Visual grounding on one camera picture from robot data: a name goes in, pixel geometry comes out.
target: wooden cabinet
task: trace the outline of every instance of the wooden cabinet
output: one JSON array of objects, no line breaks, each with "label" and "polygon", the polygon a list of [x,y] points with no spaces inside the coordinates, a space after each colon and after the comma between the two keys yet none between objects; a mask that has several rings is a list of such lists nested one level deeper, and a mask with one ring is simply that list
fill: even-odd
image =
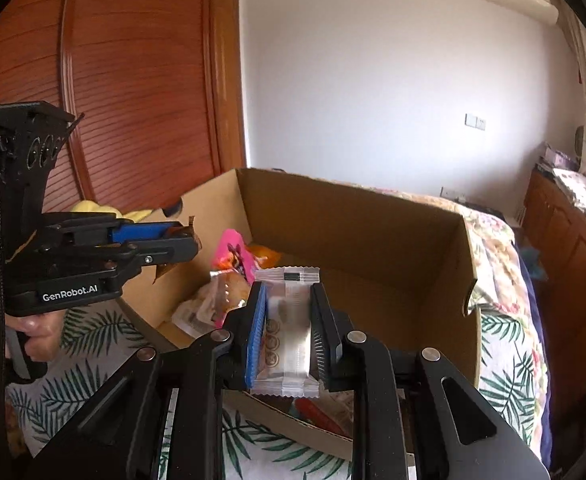
[{"label": "wooden cabinet", "polygon": [[540,250],[548,293],[538,298],[551,371],[552,414],[586,394],[586,216],[556,184],[534,172],[523,227]]}]

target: blue gripper pad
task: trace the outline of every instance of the blue gripper pad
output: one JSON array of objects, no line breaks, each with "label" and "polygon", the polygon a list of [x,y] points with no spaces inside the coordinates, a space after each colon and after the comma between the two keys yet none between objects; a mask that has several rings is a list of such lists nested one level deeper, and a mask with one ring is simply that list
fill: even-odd
[{"label": "blue gripper pad", "polygon": [[260,363],[260,349],[262,347],[262,333],[266,320],[266,287],[260,287],[260,293],[255,305],[253,323],[246,344],[246,368],[244,372],[244,383],[247,388],[252,388],[257,377],[257,368]]}]

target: white snack packet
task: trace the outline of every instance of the white snack packet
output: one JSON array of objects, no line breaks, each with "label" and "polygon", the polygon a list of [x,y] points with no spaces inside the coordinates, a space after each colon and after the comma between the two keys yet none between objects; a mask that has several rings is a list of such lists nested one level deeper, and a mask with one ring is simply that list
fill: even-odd
[{"label": "white snack packet", "polygon": [[311,285],[319,283],[316,267],[257,270],[264,283],[267,320],[260,354],[260,372],[253,394],[318,397],[319,382],[309,374],[311,364]]}]

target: louvered wood panel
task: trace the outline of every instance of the louvered wood panel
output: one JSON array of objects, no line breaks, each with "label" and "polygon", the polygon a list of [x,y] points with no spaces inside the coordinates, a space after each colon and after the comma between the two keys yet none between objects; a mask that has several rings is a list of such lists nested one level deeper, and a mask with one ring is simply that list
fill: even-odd
[{"label": "louvered wood panel", "polygon": [[207,122],[208,0],[75,0],[81,140],[100,203],[169,205],[217,173]]},{"label": "louvered wood panel", "polygon": [[[11,0],[0,14],[0,103],[45,100],[59,105],[58,35],[62,0]],[[51,172],[45,210],[79,200],[68,151]]]}]

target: cardboard box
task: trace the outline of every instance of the cardboard box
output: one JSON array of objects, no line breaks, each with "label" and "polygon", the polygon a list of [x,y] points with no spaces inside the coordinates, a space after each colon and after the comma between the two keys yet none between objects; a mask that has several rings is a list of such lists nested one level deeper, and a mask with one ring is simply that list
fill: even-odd
[{"label": "cardboard box", "polygon": [[[466,309],[476,274],[461,216],[372,190],[263,170],[230,171],[186,193],[178,218],[187,223],[191,215],[202,241],[198,256],[156,283],[155,268],[145,267],[122,297],[175,346],[193,339],[170,322],[171,314],[208,282],[219,238],[233,228],[247,243],[282,252],[282,265],[320,267],[331,306],[348,313],[359,330],[389,348],[437,348],[478,385],[480,314]],[[157,211],[147,221],[164,219]],[[252,397],[235,398],[262,413],[251,413],[261,417],[256,422],[350,459],[350,441],[275,413]]]}]

